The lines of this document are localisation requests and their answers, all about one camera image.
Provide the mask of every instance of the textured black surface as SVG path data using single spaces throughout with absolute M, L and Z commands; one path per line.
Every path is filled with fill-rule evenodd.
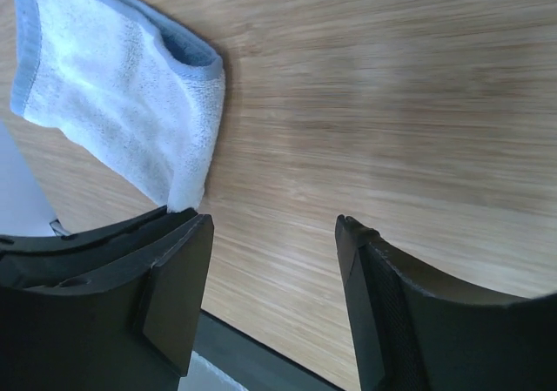
M 369 328 L 379 336 L 379 344 L 353 336 L 363 390 L 557 389 L 557 294 L 524 300 L 468 284 L 354 219 L 340 216 L 336 233 L 341 270 L 351 268 L 343 280 L 352 333 Z M 358 277 L 359 289 L 346 287 Z M 375 325 L 350 304 L 363 294 Z M 378 370 L 378 354 L 385 375 L 373 382 L 366 373 Z

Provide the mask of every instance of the dark strip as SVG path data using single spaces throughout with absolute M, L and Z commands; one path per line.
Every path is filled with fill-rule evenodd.
M 382 238 L 376 238 L 360 249 L 359 257 L 367 277 L 367 292 L 372 301 L 386 371 L 387 383 L 378 391 L 429 391 L 426 368 L 400 277 L 388 264 L 387 253 L 382 253 L 377 245 L 392 247 Z
M 378 302 L 375 295 L 368 291 L 367 284 L 370 280 L 360 258 L 362 248 L 374 236 L 379 236 L 379 233 L 350 217 L 341 215 L 337 218 L 335 238 L 340 274 L 345 288 L 359 385 L 365 391 L 384 388 L 389 380 L 386 373 L 390 372 L 388 369 L 391 367 L 386 337 L 384 330 L 381 330 L 382 319 L 376 320 L 377 314 L 373 312 Z
M 249 391 L 342 391 L 203 310 L 193 350 Z

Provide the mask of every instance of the towel hem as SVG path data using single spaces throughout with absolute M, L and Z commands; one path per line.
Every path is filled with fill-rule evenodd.
M 11 86 L 10 108 L 23 116 L 35 83 L 41 53 L 41 21 L 36 0 L 14 0 L 17 18 L 17 70 Z
M 141 0 L 98 0 L 110 6 L 116 12 L 141 24 L 154 38 L 158 52 L 167 61 L 171 69 L 180 77 L 197 80 L 213 80 L 220 77 L 223 61 L 218 53 L 205 41 L 196 36 L 182 24 L 171 20 L 164 14 L 154 10 Z M 210 60 L 209 64 L 193 66 L 177 60 L 165 47 L 161 31 L 167 29 L 177 36 L 181 36 L 188 44 L 202 52 Z

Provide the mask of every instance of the light blue towel trim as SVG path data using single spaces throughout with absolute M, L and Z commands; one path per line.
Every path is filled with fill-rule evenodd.
M 37 0 L 14 1 L 18 66 L 11 88 L 10 108 L 17 115 L 23 115 L 40 63 L 41 23 Z M 141 24 L 153 36 L 159 53 L 180 77 L 205 81 L 221 75 L 222 58 L 208 43 L 183 25 L 140 0 L 98 1 Z

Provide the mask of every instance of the wooden surface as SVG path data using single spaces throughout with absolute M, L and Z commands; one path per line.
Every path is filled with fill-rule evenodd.
M 557 0 L 146 0 L 223 53 L 228 95 L 202 211 L 204 308 L 357 388 L 334 220 L 523 296 L 557 289 Z M 72 231 L 152 204 L 57 131 L 0 110 Z

